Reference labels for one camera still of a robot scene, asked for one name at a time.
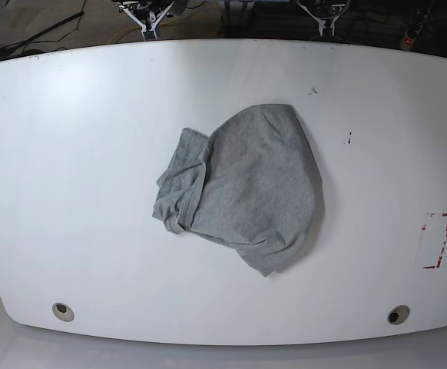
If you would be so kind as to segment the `power strip with red light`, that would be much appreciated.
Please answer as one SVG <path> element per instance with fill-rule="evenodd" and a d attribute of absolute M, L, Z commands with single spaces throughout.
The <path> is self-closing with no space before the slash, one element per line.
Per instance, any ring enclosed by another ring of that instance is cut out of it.
<path fill-rule="evenodd" d="M 410 51 L 415 44 L 422 27 L 422 23 L 411 23 L 399 43 L 399 48 L 403 51 Z"/>

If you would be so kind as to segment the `grey T-shirt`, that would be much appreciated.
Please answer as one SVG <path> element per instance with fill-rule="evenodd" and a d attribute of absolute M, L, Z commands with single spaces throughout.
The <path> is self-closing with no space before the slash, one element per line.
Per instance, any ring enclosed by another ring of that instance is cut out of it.
<path fill-rule="evenodd" d="M 234 249 L 268 276 L 306 243 L 319 181 L 294 107 L 254 105 L 211 135 L 183 129 L 157 180 L 153 216 L 171 233 Z"/>

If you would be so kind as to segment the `red tape rectangle marker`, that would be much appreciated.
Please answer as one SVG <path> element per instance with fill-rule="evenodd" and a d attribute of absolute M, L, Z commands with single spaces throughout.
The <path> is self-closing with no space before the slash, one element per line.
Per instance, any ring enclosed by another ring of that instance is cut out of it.
<path fill-rule="evenodd" d="M 422 226 L 419 268 L 436 270 L 442 266 L 447 247 L 447 212 L 428 213 Z"/>

